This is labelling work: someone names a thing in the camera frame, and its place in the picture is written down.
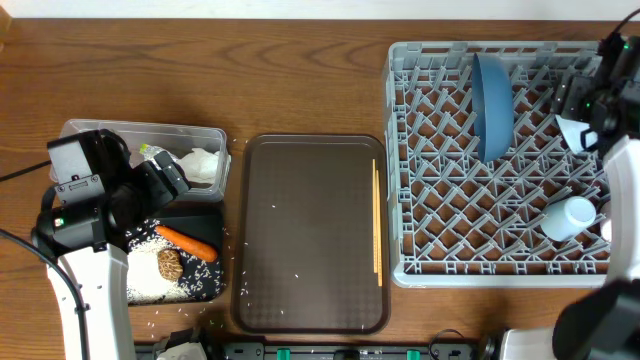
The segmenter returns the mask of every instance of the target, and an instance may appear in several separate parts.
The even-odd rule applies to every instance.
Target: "blue bowl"
[[[486,163],[504,155],[513,139],[511,81],[499,57],[475,54],[471,71],[471,100],[480,138],[478,156]]]

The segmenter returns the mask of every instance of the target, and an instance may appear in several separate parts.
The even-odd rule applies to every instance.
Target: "white wall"
[[[15,18],[621,20],[640,3],[636,0],[0,0],[0,5]]]

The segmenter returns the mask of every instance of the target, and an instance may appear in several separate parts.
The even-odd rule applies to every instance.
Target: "dish rack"
[[[383,71],[391,273],[401,287],[591,287],[610,244],[595,223],[566,242],[545,236],[547,204],[609,189],[596,154],[571,153],[550,114],[554,85],[592,74],[596,42],[403,42]],[[514,134],[478,160],[474,53],[493,53],[512,84]]]

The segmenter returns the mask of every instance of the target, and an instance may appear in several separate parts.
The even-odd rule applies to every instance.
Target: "orange carrot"
[[[218,258],[218,252],[213,247],[192,237],[180,234],[179,232],[166,226],[156,226],[156,232],[163,236],[165,239],[169,240],[171,243],[180,247],[182,250],[201,260],[212,262]]]

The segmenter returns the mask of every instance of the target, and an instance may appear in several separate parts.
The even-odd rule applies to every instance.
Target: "wooden table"
[[[380,76],[392,43],[596,40],[612,28],[586,22],[18,19],[0,53],[0,174],[48,159],[46,142],[70,118],[221,128],[234,157],[225,196],[226,241],[233,248],[245,141],[262,133],[370,134],[382,141]],[[0,184],[0,227],[28,236],[50,184],[47,172]],[[229,250],[223,255],[229,258]],[[212,304],[131,308],[135,339],[155,341],[198,323],[223,338],[238,334],[230,293]],[[563,307],[586,293],[393,285],[391,320],[377,335],[267,339],[424,344],[444,328],[480,338],[504,326],[552,325]],[[0,348],[3,359],[64,357],[44,265],[3,240]]]

